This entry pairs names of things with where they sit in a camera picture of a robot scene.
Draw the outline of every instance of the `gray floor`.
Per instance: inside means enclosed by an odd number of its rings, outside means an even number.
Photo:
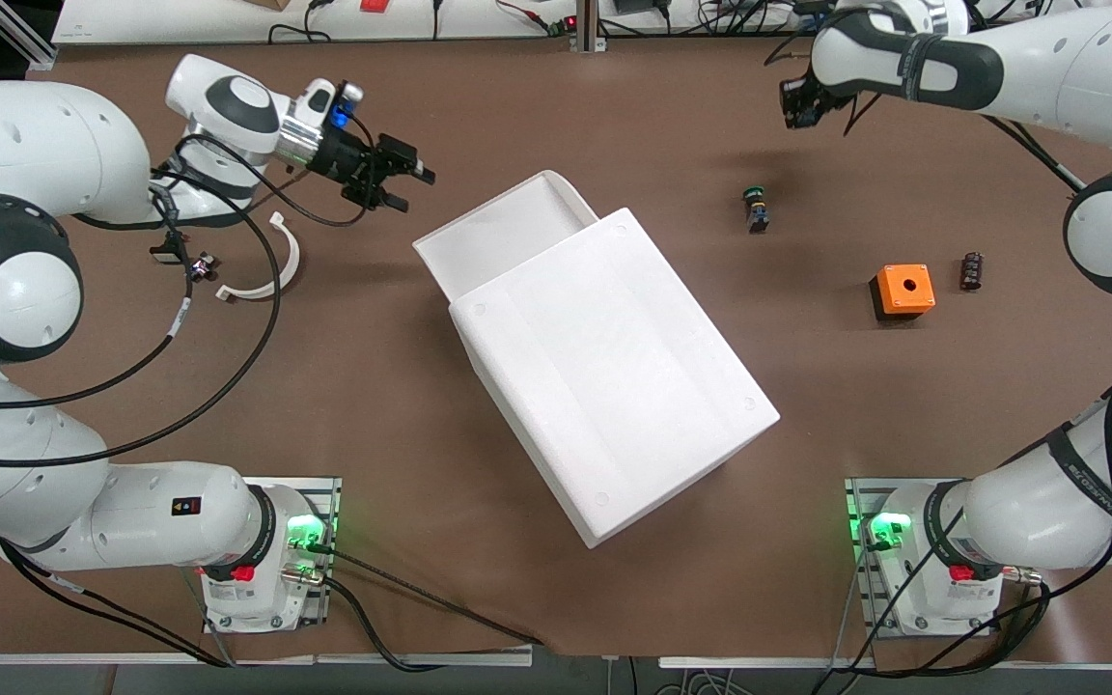
[[[637,659],[637,692],[653,695],[679,684],[681,672],[661,669],[655,659]],[[754,695],[803,695],[816,679],[812,669],[738,669],[733,683]],[[374,694],[534,694],[600,695],[608,692],[606,664],[597,658],[567,658],[538,653],[533,668],[447,668],[429,674],[400,674],[388,667],[272,667],[211,669],[207,667],[0,667],[1,692],[31,695],[155,695],[198,692],[200,695],[314,695],[336,692]],[[612,692],[629,695],[627,662],[613,667]],[[703,691],[709,695],[711,689]],[[1112,672],[1105,669],[994,669],[974,677],[865,681],[852,695],[917,694],[1037,695],[1109,694]],[[825,689],[825,695],[834,691]]]

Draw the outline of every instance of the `metal post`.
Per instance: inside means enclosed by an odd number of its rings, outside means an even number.
[[[4,0],[0,0],[0,36],[28,60],[29,70],[50,70],[57,49],[42,39]]]
[[[577,36],[569,40],[575,53],[598,53],[608,49],[608,40],[599,36],[599,0],[577,0]]]

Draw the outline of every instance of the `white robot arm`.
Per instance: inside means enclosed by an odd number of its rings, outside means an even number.
[[[967,33],[959,0],[840,3],[806,76],[781,86],[790,128],[807,128],[861,91],[1054,128],[1112,149],[1112,8]],[[1072,262],[1112,294],[1112,172],[1064,217]],[[962,634],[997,607],[1003,567],[1090,567],[1111,545],[1105,399],[976,479],[901,486],[868,525],[909,634]],[[952,519],[961,517],[945,532]]]
[[[188,120],[186,137],[162,168],[198,181],[191,186],[151,177],[136,125],[98,93],[0,82],[0,365],[40,359],[76,329],[83,281],[58,216],[106,229],[163,228],[162,215],[169,224],[238,224],[229,203],[251,201],[274,157],[335,180],[365,209],[405,211],[406,201],[380,188],[385,178],[406,172],[433,183],[435,175],[396,138],[365,143],[344,130],[361,98],[354,85],[317,79],[291,99],[187,56],[166,92]],[[28,400],[36,397],[0,373],[0,401]],[[53,406],[0,409],[0,461],[100,451],[96,431]],[[232,618],[240,633],[296,627],[310,559],[292,545],[324,533],[295,489],[247,485],[226,466],[105,457],[0,465],[0,543],[54,572],[199,567],[210,615]]]

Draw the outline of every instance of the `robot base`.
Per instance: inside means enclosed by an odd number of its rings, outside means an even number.
[[[247,478],[260,485],[277,512],[277,530],[265,558],[250,582],[212,582],[201,577],[208,620],[218,633],[284,633],[322,624],[328,613],[324,586],[282,579],[284,568],[322,573],[325,555],[290,548],[296,533],[317,529],[324,545],[334,546],[340,478]],[[205,633],[210,629],[205,626]]]
[[[866,545],[888,542],[887,550],[866,552],[860,573],[865,625],[873,627],[886,604],[909,579],[911,568],[930,552],[924,530],[924,502],[940,479],[848,479],[848,514],[860,520],[853,539]],[[959,636],[993,617],[1002,577],[954,582],[939,557],[930,558],[910,582],[878,628],[880,638]],[[984,636],[990,631],[981,631]]]

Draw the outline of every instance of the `black sticker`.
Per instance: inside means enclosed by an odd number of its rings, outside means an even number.
[[[187,517],[190,515],[200,514],[200,498],[199,497],[176,497],[171,502],[171,516],[172,517]]]

